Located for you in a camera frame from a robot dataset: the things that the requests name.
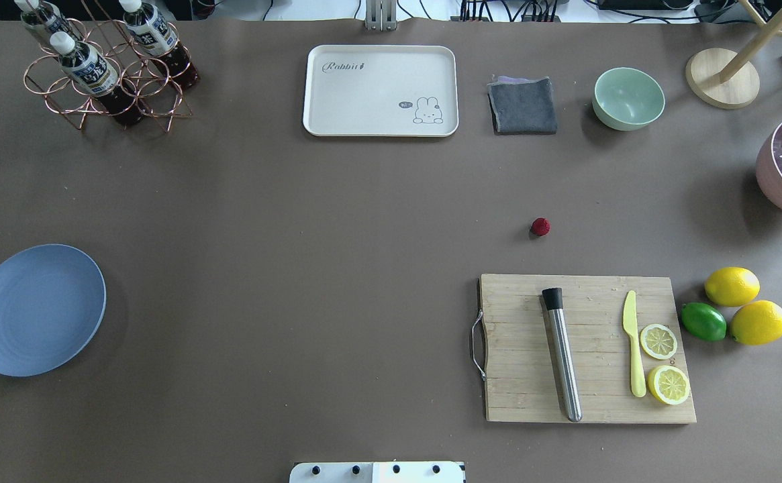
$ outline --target gray table surface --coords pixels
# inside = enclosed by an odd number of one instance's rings
[[[782,40],[750,107],[707,106],[686,60],[747,25],[204,21],[179,25],[203,80],[164,136],[74,131],[20,83],[37,57],[0,22],[0,263],[60,242],[102,268],[100,330],[41,376],[0,376],[0,481],[286,481],[295,462],[455,460],[470,482],[782,481],[782,339],[683,334],[694,425],[488,423],[469,360],[482,273],[672,278],[703,300],[746,266],[782,306],[782,211],[756,153],[782,122]],[[456,54],[449,138],[315,138],[320,44]],[[600,125],[599,73],[645,70],[654,125]],[[492,74],[550,76],[553,136],[497,136]],[[363,100],[365,108],[369,102]],[[528,227],[547,217],[552,232]]]

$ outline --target bottle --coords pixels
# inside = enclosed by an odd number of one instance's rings
[[[50,49],[50,36],[57,32],[65,32],[75,40],[82,40],[80,34],[53,3],[15,0],[15,4],[21,10],[20,21],[23,26],[44,48]]]
[[[191,63],[188,51],[154,5],[142,0],[119,0],[119,3],[125,10],[123,19],[131,31],[131,36],[150,57],[166,64],[174,82],[182,89],[188,89],[199,82],[200,74]],[[152,64],[166,76],[167,71],[161,68],[160,64]]]
[[[95,47],[65,32],[50,36],[50,45],[60,54],[62,70],[100,102],[116,122],[135,125],[143,119],[143,113],[148,112],[146,102],[135,96],[134,87],[120,79],[113,64]]]

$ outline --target yellow knife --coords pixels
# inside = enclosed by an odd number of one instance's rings
[[[648,389],[644,385],[642,351],[638,346],[638,319],[636,318],[636,291],[630,290],[624,302],[624,332],[630,336],[630,388],[635,397],[644,397]]]

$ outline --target copper wire rack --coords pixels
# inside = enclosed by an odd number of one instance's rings
[[[78,37],[114,63],[120,76],[117,86],[122,82],[129,83],[134,89],[134,101],[123,111],[108,113],[92,95],[82,91],[61,68],[53,64],[58,62],[56,52],[43,46],[40,48],[45,55],[32,61],[23,72],[23,86],[32,94],[41,96],[47,110],[62,116],[78,131],[83,131],[90,116],[117,116],[140,102],[145,104],[145,108],[141,109],[143,115],[154,119],[164,133],[173,127],[174,119],[192,116],[194,112],[185,100],[182,86],[174,80],[188,70],[191,63],[182,72],[170,72],[166,63],[141,52],[139,45],[128,33],[125,22],[112,19],[99,0],[93,0],[93,4],[105,18],[101,21],[95,19],[97,16],[93,15],[87,0],[81,0],[81,3],[90,18],[94,19],[91,23],[93,27],[87,28],[86,24],[77,19],[67,19],[69,24]],[[169,25],[176,31],[175,25]],[[117,42],[111,41],[111,38],[116,38]]]

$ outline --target raspberry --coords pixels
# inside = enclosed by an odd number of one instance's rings
[[[550,229],[551,225],[549,224],[549,220],[545,218],[537,218],[531,225],[531,231],[537,236],[543,236],[545,233],[549,233]]]

